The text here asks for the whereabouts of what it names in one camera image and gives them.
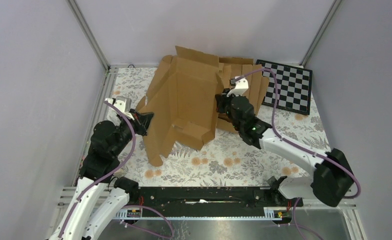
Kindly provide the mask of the brown cardboard box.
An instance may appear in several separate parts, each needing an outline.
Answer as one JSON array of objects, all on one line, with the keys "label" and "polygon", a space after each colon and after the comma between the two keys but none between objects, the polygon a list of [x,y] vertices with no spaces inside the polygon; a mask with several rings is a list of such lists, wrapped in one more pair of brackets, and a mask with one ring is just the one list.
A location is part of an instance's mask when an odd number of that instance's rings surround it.
[{"label": "brown cardboard box", "polygon": [[176,55],[160,61],[145,96],[137,105],[140,113],[154,116],[143,137],[148,162],[163,165],[176,142],[194,150],[214,139],[218,113],[215,96],[223,89],[217,55],[176,46]]}]

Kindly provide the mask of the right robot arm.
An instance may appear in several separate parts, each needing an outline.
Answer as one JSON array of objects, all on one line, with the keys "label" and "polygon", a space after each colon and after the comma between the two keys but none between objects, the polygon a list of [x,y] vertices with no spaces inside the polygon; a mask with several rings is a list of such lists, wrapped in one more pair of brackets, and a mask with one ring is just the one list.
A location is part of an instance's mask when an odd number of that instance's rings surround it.
[{"label": "right robot arm", "polygon": [[256,117],[254,107],[244,96],[220,93],[215,100],[217,112],[227,115],[243,142],[279,155],[309,174],[282,177],[274,183],[270,198],[275,205],[283,206],[294,198],[316,198],[329,207],[337,207],[348,198],[351,186],[359,185],[341,150],[322,151],[284,138],[271,124]]}]

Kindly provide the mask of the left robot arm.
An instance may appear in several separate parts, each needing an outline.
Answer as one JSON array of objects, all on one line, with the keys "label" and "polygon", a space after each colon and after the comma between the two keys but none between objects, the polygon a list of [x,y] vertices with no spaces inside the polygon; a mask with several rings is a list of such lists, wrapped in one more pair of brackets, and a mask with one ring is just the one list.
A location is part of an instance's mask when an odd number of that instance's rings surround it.
[{"label": "left robot arm", "polygon": [[132,206],[138,202],[139,184],[120,177],[107,199],[98,209],[94,209],[120,165],[120,153],[136,135],[147,135],[154,117],[152,112],[139,113],[134,109],[130,110],[130,114],[131,125],[127,125],[126,121],[121,119],[119,125],[104,120],[94,126],[73,200],[50,239],[96,240],[122,207]]}]

